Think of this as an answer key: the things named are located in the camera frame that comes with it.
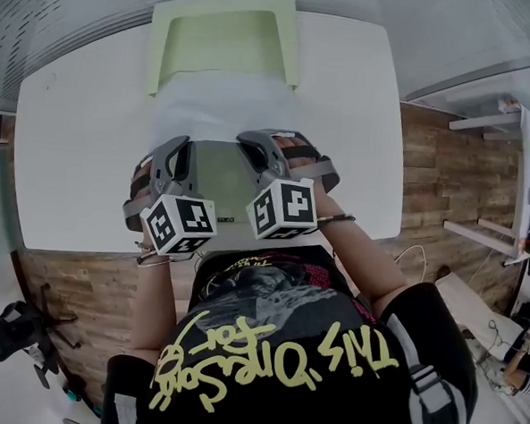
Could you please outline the person's left hand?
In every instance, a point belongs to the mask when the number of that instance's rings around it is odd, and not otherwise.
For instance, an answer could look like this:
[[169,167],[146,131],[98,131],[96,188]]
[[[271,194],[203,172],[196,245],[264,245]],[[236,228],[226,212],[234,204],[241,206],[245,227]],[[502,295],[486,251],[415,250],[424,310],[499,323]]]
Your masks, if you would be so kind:
[[151,180],[152,157],[143,159],[134,169],[134,175],[130,180],[130,199],[147,196],[150,194],[149,184]]

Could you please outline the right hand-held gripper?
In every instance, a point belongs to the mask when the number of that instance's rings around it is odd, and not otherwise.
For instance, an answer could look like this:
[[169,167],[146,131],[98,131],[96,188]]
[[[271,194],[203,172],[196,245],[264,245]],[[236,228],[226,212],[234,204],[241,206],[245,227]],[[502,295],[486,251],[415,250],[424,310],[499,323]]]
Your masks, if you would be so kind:
[[247,206],[256,239],[292,240],[317,230],[314,184],[332,190],[340,182],[332,160],[323,157],[308,166],[289,168],[272,135],[285,130],[244,131],[236,138],[252,170],[259,173],[258,194]]

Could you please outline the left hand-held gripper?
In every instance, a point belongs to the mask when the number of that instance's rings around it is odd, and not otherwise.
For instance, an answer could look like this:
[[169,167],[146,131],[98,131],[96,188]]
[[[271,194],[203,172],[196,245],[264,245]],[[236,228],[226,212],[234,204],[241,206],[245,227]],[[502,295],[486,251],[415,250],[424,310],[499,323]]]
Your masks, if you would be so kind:
[[157,147],[150,193],[123,204],[127,229],[147,234],[158,255],[191,254],[216,236],[214,202],[176,182],[198,179],[196,151],[196,143],[187,135]]

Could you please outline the person's right hand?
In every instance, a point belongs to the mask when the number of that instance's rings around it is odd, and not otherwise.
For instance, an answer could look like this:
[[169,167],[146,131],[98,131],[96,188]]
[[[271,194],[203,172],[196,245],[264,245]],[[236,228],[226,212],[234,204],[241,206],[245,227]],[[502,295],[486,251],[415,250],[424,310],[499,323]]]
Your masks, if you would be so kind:
[[282,132],[273,134],[272,140],[290,168],[312,165],[321,158],[321,154],[302,134]]

